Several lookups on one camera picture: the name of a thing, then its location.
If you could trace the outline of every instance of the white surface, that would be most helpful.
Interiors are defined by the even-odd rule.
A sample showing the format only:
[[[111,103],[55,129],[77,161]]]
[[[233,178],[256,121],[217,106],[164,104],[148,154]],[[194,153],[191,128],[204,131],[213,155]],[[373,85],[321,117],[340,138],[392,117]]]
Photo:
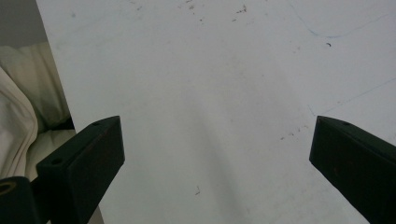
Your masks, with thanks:
[[[367,223],[308,155],[316,115],[396,143],[396,2],[37,3],[78,131],[121,116],[105,223]]]

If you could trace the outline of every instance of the beige fabric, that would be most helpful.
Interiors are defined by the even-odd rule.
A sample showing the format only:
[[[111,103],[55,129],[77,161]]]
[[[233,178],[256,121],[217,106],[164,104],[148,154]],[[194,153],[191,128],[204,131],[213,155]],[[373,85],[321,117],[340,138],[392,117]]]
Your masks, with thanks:
[[[39,133],[70,118],[48,42],[20,49],[0,47],[0,66],[33,105]]]
[[[31,181],[34,180],[37,177],[35,165],[74,135],[76,135],[75,130],[47,131],[39,134],[27,152],[25,176]]]
[[[24,175],[37,120],[26,96],[0,67],[0,178]]]

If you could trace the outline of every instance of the white table surface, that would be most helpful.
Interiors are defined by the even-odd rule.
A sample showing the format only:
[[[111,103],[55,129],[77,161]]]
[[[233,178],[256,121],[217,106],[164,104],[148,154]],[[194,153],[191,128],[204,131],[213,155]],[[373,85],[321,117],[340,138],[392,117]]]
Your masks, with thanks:
[[[367,223],[317,115],[396,144],[396,1],[37,0],[77,130],[120,115],[105,223]]]

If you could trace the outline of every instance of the screw hole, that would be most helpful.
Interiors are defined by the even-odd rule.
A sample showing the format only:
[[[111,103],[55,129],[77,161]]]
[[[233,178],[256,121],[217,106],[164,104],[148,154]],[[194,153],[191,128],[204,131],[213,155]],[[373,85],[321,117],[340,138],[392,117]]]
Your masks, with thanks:
[[[57,165],[62,162],[62,159],[55,159],[51,162],[52,165]]]
[[[7,194],[17,186],[15,182],[5,182],[0,184],[0,195]]]

